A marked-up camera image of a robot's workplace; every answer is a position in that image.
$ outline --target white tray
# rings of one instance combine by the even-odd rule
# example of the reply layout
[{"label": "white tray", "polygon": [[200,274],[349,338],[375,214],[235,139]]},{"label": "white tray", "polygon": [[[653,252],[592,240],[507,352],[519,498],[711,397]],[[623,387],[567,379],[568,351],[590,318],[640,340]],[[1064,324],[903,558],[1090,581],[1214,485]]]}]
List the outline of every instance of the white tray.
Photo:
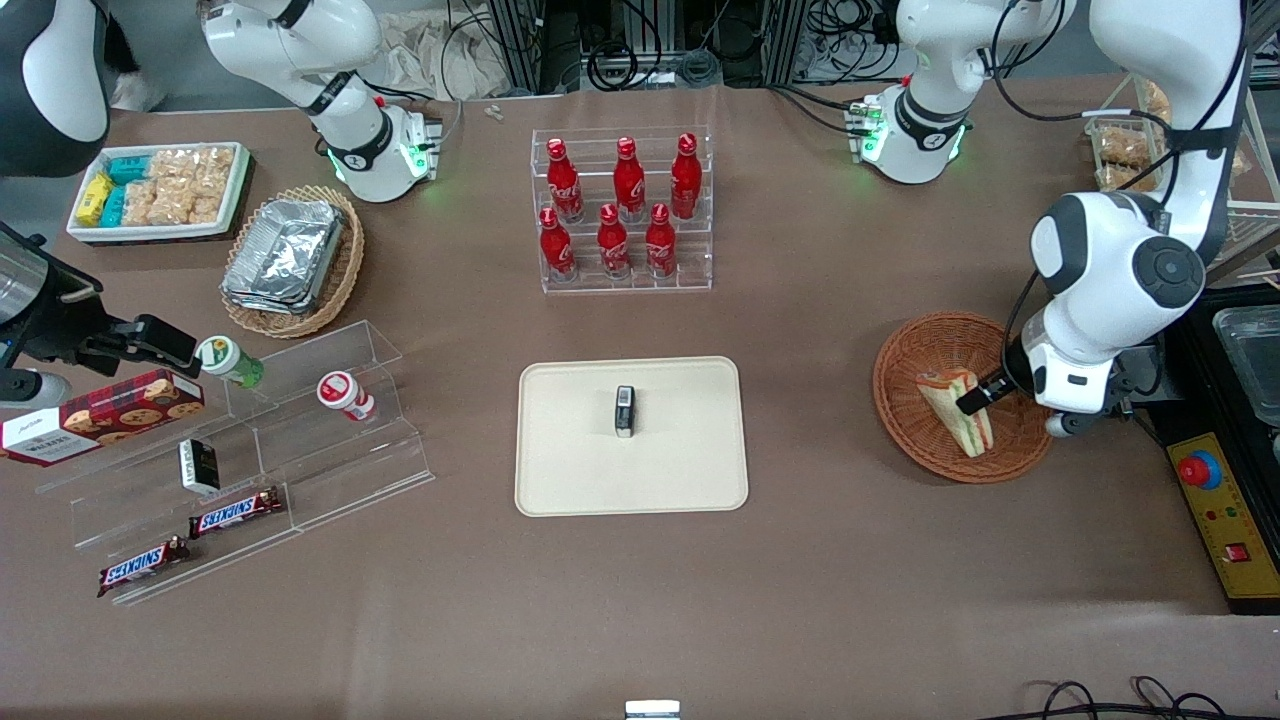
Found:
[{"label": "white tray", "polygon": [[[618,386],[636,430],[613,430]],[[541,363],[520,377],[516,506],[530,516],[707,512],[746,502],[737,366],[728,357]]]},{"label": "white tray", "polygon": [[[232,174],[227,178],[227,190],[223,191],[223,205],[218,210],[218,220],[212,223],[200,223],[195,225],[155,225],[155,227],[119,227],[119,228],[93,228],[82,225],[76,219],[74,208],[84,197],[88,182],[100,170],[106,172],[106,165],[115,158],[131,158],[136,155],[155,155],[157,150],[196,150],[206,145],[223,145],[236,149],[236,158],[232,160]],[[133,147],[104,147],[97,159],[84,170],[79,190],[76,191],[76,201],[72,204],[72,213],[67,217],[67,234],[83,242],[84,245],[131,245],[146,242],[166,242],[216,236],[227,232],[232,227],[239,205],[241,188],[244,186],[244,176],[248,173],[248,149],[239,142],[193,142],[186,145],[134,145]]]}]

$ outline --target coca-cola bottle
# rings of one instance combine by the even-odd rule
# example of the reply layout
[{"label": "coca-cola bottle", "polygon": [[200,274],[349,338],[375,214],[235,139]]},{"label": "coca-cola bottle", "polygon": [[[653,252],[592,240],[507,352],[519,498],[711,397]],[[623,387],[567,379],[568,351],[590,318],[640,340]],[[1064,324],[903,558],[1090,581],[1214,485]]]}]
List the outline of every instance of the coca-cola bottle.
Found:
[{"label": "coca-cola bottle", "polygon": [[650,214],[644,243],[649,254],[649,274],[658,279],[676,274],[676,228],[671,227],[667,206],[657,202]]},{"label": "coca-cola bottle", "polygon": [[582,222],[582,184],[577,179],[577,168],[568,159],[564,141],[558,137],[548,140],[547,155],[552,159],[547,168],[547,184],[552,188],[556,211],[566,223]]},{"label": "coca-cola bottle", "polygon": [[676,161],[671,164],[671,211],[687,220],[698,211],[703,191],[703,164],[698,161],[698,138],[691,132],[680,136]]},{"label": "coca-cola bottle", "polygon": [[618,164],[613,167],[613,192],[618,211],[626,224],[643,223],[645,218],[644,168],[636,160],[636,141],[618,138]]},{"label": "coca-cola bottle", "polygon": [[631,258],[627,258],[627,228],[618,224],[618,208],[612,202],[600,206],[600,232],[595,233],[600,243],[600,261],[604,274],[616,281],[631,275]]},{"label": "coca-cola bottle", "polygon": [[572,282],[577,278],[577,263],[573,260],[573,249],[570,247],[568,231],[561,227],[553,208],[543,208],[538,219],[543,224],[540,242],[543,258],[547,258],[547,274],[552,282]]}]

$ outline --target brown tablecloth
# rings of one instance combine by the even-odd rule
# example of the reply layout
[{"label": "brown tablecloth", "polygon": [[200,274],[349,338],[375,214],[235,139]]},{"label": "brown tablecloth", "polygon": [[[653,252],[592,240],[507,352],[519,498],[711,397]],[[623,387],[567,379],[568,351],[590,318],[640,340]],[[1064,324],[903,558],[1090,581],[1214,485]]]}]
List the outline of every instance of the brown tablecloth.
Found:
[{"label": "brown tablecloth", "polygon": [[[1066,111],[1115,82],[1010,87]],[[1138,673],[1277,711],[1277,623],[1224,616],[1175,479],[1140,432],[1107,424],[1016,482],[963,487],[914,466],[876,419],[870,366],[895,327],[1009,311],[1028,231],[1059,193],[1089,186],[1078,123],[1027,120],[984,91],[960,158],[902,187],[764,91],[500,104],[502,123],[467,106],[436,182],[360,206],[369,251],[333,325],[367,318],[404,352],[402,398],[439,479],[118,609],[93,598],[100,568],[72,550],[67,503],[5,465],[6,717],[617,717],[648,697],[678,698],[694,719],[972,717],[1037,706],[1037,680],[1130,701]],[[713,126],[714,290],[544,297],[531,131],[673,122]],[[252,205],[334,183],[293,110],[128,115],[111,135],[215,140],[257,159]],[[223,311],[225,243],[60,238],[58,252],[105,282],[116,314],[232,332],[255,354],[284,347]],[[737,363],[748,503],[520,515],[520,372],[677,355]]]}]

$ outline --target acrylic bottle rack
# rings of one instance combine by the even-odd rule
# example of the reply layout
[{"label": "acrylic bottle rack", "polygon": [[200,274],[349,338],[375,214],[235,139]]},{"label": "acrylic bottle rack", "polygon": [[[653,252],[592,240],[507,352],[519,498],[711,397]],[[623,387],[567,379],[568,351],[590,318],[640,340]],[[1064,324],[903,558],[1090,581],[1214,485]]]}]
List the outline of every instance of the acrylic bottle rack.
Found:
[{"label": "acrylic bottle rack", "polygon": [[[431,480],[422,439],[403,416],[388,366],[399,356],[370,323],[348,325],[264,357],[262,382],[252,389],[205,379],[215,391],[206,388],[206,395],[225,389],[225,414],[215,409],[202,421],[166,425],[170,437],[164,442],[113,455],[108,464],[96,462],[95,471],[72,478],[79,491],[70,503],[76,547],[102,568],[173,536],[187,539],[188,518],[269,487],[284,502],[276,512],[187,539],[189,559],[108,597],[118,605],[141,602]],[[352,421],[316,400],[316,383],[330,370],[349,372],[375,398],[372,419]],[[177,443],[186,438],[216,452],[221,484],[216,496],[201,497],[182,487]],[[102,460],[102,452],[124,445],[86,457]],[[86,578],[84,592],[95,591]]]},{"label": "acrylic bottle rack", "polygon": [[[645,254],[644,223],[627,225],[627,255],[631,258],[631,275],[614,281],[604,273],[600,260],[600,247],[595,234],[600,228],[600,206],[614,202],[613,167],[617,164],[617,142],[628,136],[636,141],[636,159],[644,167],[645,201],[648,208],[654,202],[671,202],[671,164],[676,158],[676,142],[681,133],[691,132],[698,137],[698,159],[703,165],[703,187],[698,199],[698,209],[692,218],[681,220],[672,215],[676,228],[676,273],[664,279],[649,274]],[[577,168],[579,182],[582,186],[582,220],[564,224],[571,238],[573,256],[577,260],[577,277],[571,282],[558,283],[550,279],[547,260],[539,250],[538,237],[541,227],[538,211],[552,204],[550,188],[547,186],[547,169],[550,159],[547,156],[547,141],[558,137],[564,141],[568,158]],[[655,128],[596,128],[596,129],[557,129],[535,131],[530,155],[532,176],[534,210],[530,223],[534,232],[534,252],[538,254],[538,269],[541,275],[543,292],[687,292],[712,287],[712,219],[713,219],[713,147],[710,127],[704,124]]]}]

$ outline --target yellow snack package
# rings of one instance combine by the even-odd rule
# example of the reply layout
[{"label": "yellow snack package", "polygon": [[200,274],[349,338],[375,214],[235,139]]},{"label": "yellow snack package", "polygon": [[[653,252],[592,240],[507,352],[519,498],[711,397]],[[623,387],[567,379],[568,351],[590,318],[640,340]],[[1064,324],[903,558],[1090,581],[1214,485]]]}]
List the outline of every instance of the yellow snack package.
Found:
[{"label": "yellow snack package", "polygon": [[106,206],[106,199],[110,197],[113,190],[115,190],[115,183],[106,173],[99,172],[93,176],[93,179],[88,181],[79,204],[76,205],[76,220],[82,225],[97,227],[102,219],[102,208]]}]

